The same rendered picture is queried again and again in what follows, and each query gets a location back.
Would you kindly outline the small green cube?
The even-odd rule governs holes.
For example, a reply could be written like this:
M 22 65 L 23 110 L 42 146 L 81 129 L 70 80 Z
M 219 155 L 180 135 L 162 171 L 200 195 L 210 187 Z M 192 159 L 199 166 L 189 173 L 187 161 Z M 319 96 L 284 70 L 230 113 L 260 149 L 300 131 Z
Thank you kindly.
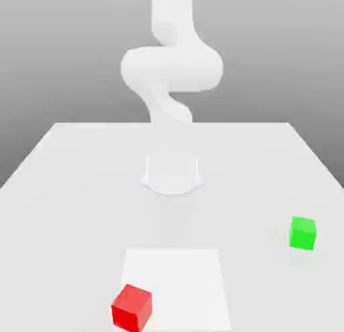
M 315 220 L 293 216 L 289 231 L 289 245 L 296 249 L 312 251 L 316 241 L 317 229 Z

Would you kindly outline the small red cube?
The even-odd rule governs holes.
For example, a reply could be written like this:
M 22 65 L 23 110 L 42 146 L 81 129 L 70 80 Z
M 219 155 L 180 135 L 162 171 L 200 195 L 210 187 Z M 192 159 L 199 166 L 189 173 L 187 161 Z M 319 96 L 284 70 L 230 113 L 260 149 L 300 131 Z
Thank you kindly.
M 127 332 L 142 332 L 153 312 L 151 292 L 126 284 L 111 305 L 112 321 Z

